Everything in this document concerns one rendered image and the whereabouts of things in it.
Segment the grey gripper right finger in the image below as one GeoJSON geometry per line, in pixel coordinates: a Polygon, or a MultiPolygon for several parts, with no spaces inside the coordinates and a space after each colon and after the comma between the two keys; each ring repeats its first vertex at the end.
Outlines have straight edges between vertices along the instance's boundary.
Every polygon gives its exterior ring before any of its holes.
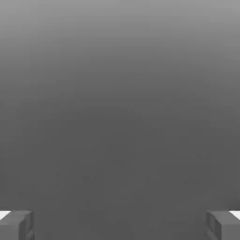
{"type": "Polygon", "coordinates": [[[240,240],[240,210],[207,211],[206,227],[209,240],[240,240]]]}

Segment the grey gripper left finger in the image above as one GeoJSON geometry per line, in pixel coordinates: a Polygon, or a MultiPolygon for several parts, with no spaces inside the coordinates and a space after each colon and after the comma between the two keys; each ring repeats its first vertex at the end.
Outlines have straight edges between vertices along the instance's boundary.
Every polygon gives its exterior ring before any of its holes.
{"type": "Polygon", "coordinates": [[[34,212],[4,211],[0,217],[0,240],[35,240],[34,212]]]}

